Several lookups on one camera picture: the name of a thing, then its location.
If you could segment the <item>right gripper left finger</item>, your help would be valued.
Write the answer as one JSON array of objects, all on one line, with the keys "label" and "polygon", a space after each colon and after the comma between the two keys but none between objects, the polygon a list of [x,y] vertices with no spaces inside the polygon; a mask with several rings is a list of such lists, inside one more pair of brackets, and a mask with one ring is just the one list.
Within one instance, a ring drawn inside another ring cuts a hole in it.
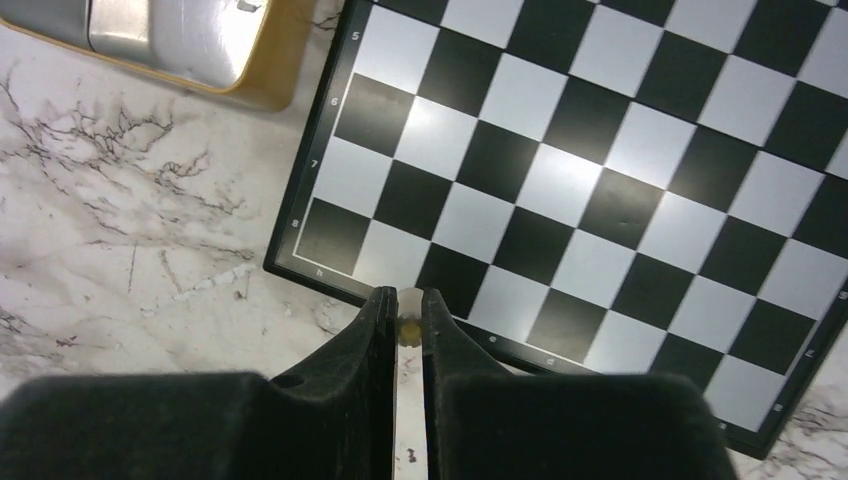
[{"label": "right gripper left finger", "polygon": [[395,289],[273,377],[46,376],[1,404],[5,479],[386,479]]}]

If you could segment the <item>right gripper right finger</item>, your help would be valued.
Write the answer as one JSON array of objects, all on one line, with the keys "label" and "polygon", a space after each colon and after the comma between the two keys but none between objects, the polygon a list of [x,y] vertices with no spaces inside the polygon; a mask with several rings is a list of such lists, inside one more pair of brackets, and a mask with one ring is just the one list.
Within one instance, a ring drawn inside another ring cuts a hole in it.
[{"label": "right gripper right finger", "polygon": [[733,479],[708,405],[667,375],[515,374],[421,299],[433,479]]}]

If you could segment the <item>white chess piece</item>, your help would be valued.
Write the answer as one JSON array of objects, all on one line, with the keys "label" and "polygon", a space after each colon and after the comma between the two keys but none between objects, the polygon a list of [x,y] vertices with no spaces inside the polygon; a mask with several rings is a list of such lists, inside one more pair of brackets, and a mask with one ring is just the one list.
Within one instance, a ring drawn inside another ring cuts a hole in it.
[{"label": "white chess piece", "polygon": [[422,344],[423,291],[410,287],[398,291],[397,339],[402,347],[417,348]]}]

